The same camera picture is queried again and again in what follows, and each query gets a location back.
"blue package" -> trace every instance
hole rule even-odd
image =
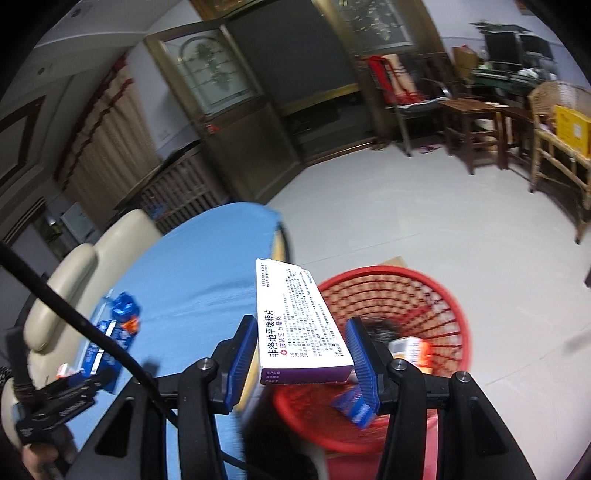
[[[126,292],[120,294],[111,303],[111,318],[118,322],[127,322],[133,317],[139,317],[140,308],[134,298]]]
[[[127,351],[137,335],[139,311],[139,305],[127,293],[122,293],[114,300],[105,296],[95,308],[90,321]],[[97,344],[87,340],[79,351],[78,372],[70,377],[69,383],[76,384],[106,367],[111,367],[115,371],[115,379],[106,385],[104,390],[114,393],[115,384],[121,372],[121,364]]]
[[[367,428],[375,417],[369,405],[364,402],[359,385],[355,385],[337,395],[330,405],[345,415],[345,417],[360,429]]]

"slipper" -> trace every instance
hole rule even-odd
[[[423,145],[422,147],[420,147],[418,149],[418,151],[420,153],[429,153],[429,152],[432,152],[434,150],[437,150],[438,148],[441,148],[441,146],[442,145],[439,144],[439,143],[434,143],[434,144],[431,144],[431,145]]]

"purple stripe on box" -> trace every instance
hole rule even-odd
[[[324,368],[263,368],[261,384],[298,384],[344,382],[349,378],[353,366]],[[278,377],[267,379],[267,376]]]

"curtain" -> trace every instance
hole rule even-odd
[[[59,182],[103,229],[119,202],[160,165],[124,59],[99,86],[74,131]]]

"red cloth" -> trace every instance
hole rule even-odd
[[[373,55],[367,59],[367,62],[382,89],[386,105],[412,105],[413,103],[419,103],[427,99],[422,93],[409,92],[402,85],[388,59],[379,55]],[[392,87],[392,82],[396,82],[402,93],[396,94]]]
[[[367,63],[382,89],[384,102],[386,102],[386,105],[395,105],[397,103],[396,94],[394,93],[394,88],[392,87],[392,82],[386,69],[386,65],[390,65],[389,61],[379,55],[374,55],[367,59]]]

